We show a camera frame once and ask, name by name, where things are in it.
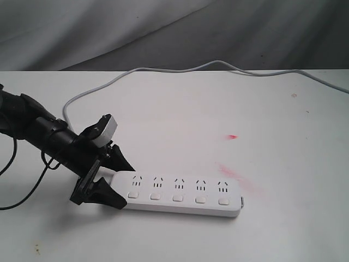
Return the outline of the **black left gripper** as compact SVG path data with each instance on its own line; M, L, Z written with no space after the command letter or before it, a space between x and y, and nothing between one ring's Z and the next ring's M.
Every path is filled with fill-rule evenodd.
M118 194L102 177L94 181L100 167L113 171L135 171L123 156L118 145L112 140L98 148L91 141L92 127L77 135L69 129L56 134L58 146L56 159L79 176L70 201L77 205L92 203L123 209L127 205L124 197Z

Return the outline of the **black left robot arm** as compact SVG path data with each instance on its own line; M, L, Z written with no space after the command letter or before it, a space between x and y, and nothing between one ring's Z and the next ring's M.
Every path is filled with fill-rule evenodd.
M94 203L123 209L127 201L104 178L94 181L99 168L134 171L112 137L117 122L106 114L100 120L74 133L66 121L54 117L39 102L26 94L14 95L1 90L1 133L14 140L26 140L38 148L45 169L51 168L50 156L75 173L79 179L70 200L78 205Z

